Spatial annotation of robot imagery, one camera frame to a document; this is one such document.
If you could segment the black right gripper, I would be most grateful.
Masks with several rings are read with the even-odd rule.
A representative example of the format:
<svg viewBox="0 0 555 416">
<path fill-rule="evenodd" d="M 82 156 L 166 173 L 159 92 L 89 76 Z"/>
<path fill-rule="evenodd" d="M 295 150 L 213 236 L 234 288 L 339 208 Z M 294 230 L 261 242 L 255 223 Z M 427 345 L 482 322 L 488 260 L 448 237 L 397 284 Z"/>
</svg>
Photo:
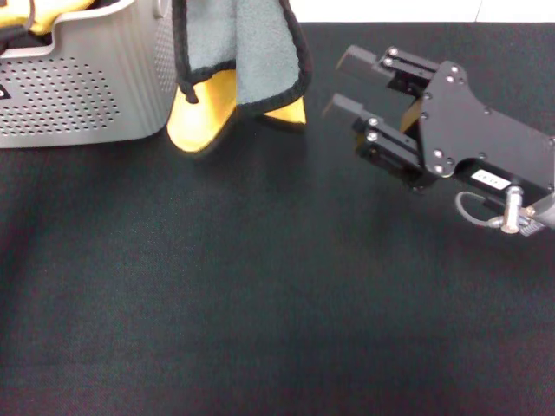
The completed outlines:
<svg viewBox="0 0 555 416">
<path fill-rule="evenodd" d="M 356 154 L 369 163 L 392 174 L 423 174 L 424 160 L 432 174 L 485 193 L 503 193 L 511 185 L 525 193 L 553 191 L 550 137 L 480 102 L 462 66 L 438 64 L 395 46 L 379 56 L 351 45 L 336 70 L 359 80 L 383 81 L 403 94 L 422 94 L 417 120 L 421 149 L 416 139 L 362 103 L 342 94 L 332 96 L 323 116 L 349 127 Z"/>
</svg>

